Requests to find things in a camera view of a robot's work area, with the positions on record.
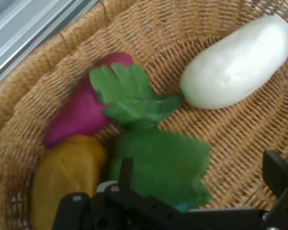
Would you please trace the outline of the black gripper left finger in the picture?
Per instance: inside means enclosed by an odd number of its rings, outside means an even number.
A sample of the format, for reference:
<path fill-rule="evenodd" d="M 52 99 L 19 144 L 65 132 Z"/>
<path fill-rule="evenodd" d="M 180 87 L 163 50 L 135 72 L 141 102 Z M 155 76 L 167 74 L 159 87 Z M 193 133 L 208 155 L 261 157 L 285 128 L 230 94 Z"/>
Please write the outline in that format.
<path fill-rule="evenodd" d="M 118 179 L 119 192 L 132 190 L 134 187 L 133 158 L 126 157 L 121 162 L 120 174 Z"/>

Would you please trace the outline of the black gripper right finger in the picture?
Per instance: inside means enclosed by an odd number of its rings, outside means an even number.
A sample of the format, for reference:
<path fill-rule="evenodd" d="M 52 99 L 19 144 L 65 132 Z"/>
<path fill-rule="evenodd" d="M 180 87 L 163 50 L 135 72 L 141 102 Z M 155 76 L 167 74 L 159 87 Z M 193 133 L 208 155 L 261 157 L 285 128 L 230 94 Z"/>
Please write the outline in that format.
<path fill-rule="evenodd" d="M 277 199 L 288 192 L 288 162 L 278 151 L 264 151 L 262 178 Z"/>

